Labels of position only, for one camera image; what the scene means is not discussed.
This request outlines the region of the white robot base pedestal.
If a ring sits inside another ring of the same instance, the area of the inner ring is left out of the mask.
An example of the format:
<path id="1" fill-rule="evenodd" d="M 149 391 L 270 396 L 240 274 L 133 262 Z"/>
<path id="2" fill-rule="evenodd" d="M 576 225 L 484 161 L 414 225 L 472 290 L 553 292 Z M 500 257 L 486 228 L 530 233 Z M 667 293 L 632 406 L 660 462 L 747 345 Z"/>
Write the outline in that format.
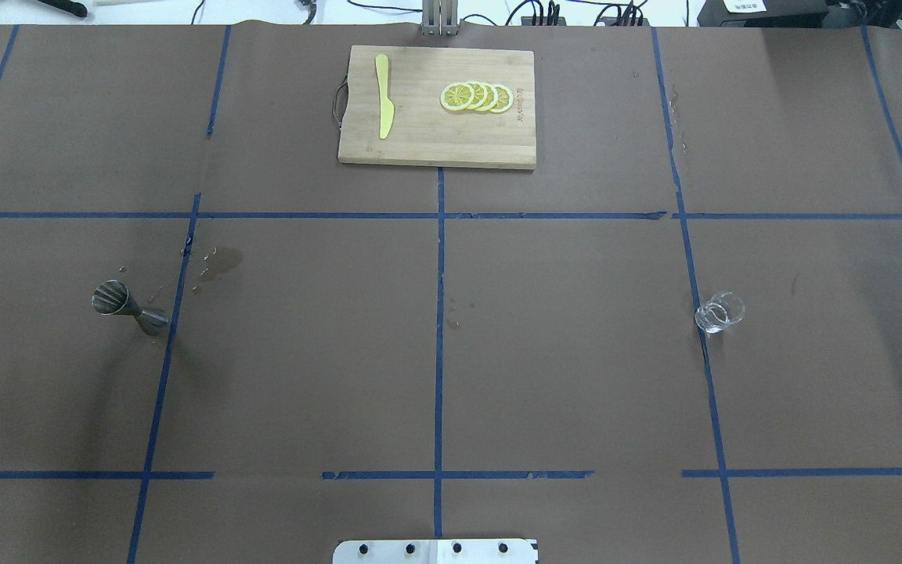
<path id="1" fill-rule="evenodd" d="M 538 563 L 536 540 L 464 538 L 351 540 L 334 550 L 333 563 Z"/>

